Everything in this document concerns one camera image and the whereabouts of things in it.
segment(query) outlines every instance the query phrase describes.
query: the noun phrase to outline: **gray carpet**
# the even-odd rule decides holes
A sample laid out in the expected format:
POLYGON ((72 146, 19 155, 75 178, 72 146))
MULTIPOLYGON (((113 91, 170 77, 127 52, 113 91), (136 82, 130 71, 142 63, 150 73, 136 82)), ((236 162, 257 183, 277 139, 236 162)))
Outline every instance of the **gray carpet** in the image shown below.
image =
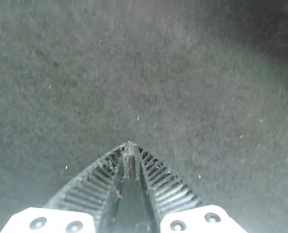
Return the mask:
POLYGON ((0 1, 0 230, 132 140, 248 232, 288 232, 288 21, 74 2, 0 1))

